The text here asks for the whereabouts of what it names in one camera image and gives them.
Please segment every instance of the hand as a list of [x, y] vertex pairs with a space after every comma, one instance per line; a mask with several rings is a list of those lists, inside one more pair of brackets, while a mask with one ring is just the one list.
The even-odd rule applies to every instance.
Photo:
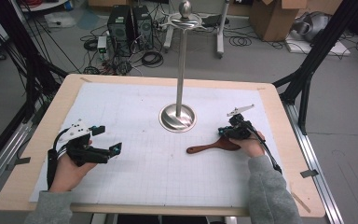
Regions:
[[[257, 134], [260, 135], [263, 140], [265, 139], [261, 132], [257, 132]], [[260, 145], [260, 142], [253, 133], [247, 139], [237, 140], [230, 138], [229, 141], [243, 148], [246, 154], [251, 158], [264, 156], [264, 148]]]
[[89, 170], [94, 168], [97, 163], [87, 162], [78, 167], [65, 153], [58, 160], [56, 175], [51, 184], [50, 192], [65, 192], [74, 189]]

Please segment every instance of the aluminum frame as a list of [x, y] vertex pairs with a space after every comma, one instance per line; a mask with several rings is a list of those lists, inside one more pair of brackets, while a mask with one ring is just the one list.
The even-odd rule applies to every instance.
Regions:
[[297, 141], [300, 144], [304, 159], [306, 160], [309, 169], [316, 170], [319, 173], [313, 177], [313, 182], [315, 183], [316, 189], [321, 196], [322, 203], [324, 204], [324, 210], [330, 223], [343, 224], [344, 220], [339, 213], [336, 201], [334, 200], [333, 194], [331, 193], [327, 181], [324, 178], [324, 172], [322, 171], [313, 147], [310, 144], [310, 139], [301, 132], [301, 129], [298, 126], [298, 112], [296, 107], [286, 103], [283, 103], [283, 107], [286, 111], [287, 117], [290, 120], [290, 123], [292, 124], [293, 131], [296, 134]]

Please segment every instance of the grid paper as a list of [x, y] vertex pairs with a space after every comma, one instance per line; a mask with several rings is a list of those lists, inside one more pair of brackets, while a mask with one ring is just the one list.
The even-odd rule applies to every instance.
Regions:
[[[158, 115], [174, 103], [176, 87], [83, 84], [62, 130], [83, 119], [88, 126], [106, 126], [105, 133], [91, 137], [94, 147], [123, 145], [120, 155], [87, 174], [73, 190], [73, 202], [247, 208], [249, 158], [243, 151], [213, 148], [190, 155], [186, 149], [215, 142], [217, 128], [229, 125], [227, 113], [255, 105], [242, 114], [266, 136], [282, 166], [258, 91], [184, 87], [183, 93], [197, 123], [186, 133], [171, 133]], [[47, 161], [30, 202], [47, 188], [46, 172]]]

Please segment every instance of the wooden spatula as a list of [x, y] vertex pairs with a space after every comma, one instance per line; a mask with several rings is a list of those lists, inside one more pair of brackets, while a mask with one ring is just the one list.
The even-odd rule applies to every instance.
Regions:
[[215, 143], [212, 143], [210, 145], [205, 145], [205, 146], [189, 147], [186, 150], [186, 152], [188, 154], [193, 154], [193, 153], [201, 152], [205, 149], [214, 148], [214, 147], [218, 147], [218, 148], [228, 150], [228, 151], [235, 151], [235, 150], [238, 150], [241, 148], [240, 146], [235, 145], [234, 143], [230, 142], [227, 137], [221, 136], [219, 138], [219, 140], [217, 140]]

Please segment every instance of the desk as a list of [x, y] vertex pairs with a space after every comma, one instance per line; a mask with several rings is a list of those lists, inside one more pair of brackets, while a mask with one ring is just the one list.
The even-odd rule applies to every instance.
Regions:
[[[176, 79], [153, 77], [103, 77], [90, 75], [70, 75], [62, 83], [54, 101], [43, 117], [22, 157], [31, 157], [31, 162], [15, 167], [9, 180], [0, 193], [0, 210], [28, 211], [35, 208], [29, 197], [39, 176], [47, 148], [51, 147], [66, 114], [74, 102], [77, 92], [85, 82], [142, 84], [155, 86], [176, 86]], [[277, 148], [280, 149], [289, 186], [296, 198], [302, 217], [322, 217], [324, 207], [311, 178], [302, 178], [300, 172], [308, 170], [301, 150], [292, 131], [281, 100], [271, 84], [227, 82], [211, 80], [185, 80], [186, 87], [217, 89], [237, 89], [258, 91], [263, 101], [270, 128]], [[240, 208], [178, 207], [111, 204], [73, 204], [75, 212], [93, 213], [132, 213], [161, 215], [206, 215], [206, 216], [248, 216], [248, 211]]]

